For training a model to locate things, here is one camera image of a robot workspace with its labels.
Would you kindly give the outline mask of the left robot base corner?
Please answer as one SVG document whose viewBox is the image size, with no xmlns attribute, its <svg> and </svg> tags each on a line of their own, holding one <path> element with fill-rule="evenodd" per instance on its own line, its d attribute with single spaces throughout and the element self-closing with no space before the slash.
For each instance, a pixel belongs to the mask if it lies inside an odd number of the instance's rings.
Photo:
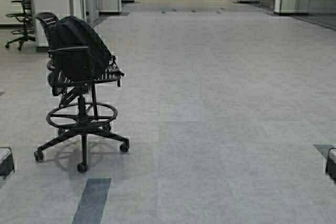
<svg viewBox="0 0 336 224">
<path fill-rule="evenodd" d="M 1 147 L 1 177 L 6 179 L 12 172 L 15 172 L 12 149 Z"/>
</svg>

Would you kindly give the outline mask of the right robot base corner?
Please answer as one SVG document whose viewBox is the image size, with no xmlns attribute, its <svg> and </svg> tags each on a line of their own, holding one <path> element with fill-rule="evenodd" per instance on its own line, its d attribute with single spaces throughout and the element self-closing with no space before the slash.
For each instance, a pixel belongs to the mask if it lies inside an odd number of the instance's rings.
<svg viewBox="0 0 336 224">
<path fill-rule="evenodd" d="M 335 147 L 328 151 L 325 173 L 335 182 Z"/>
</svg>

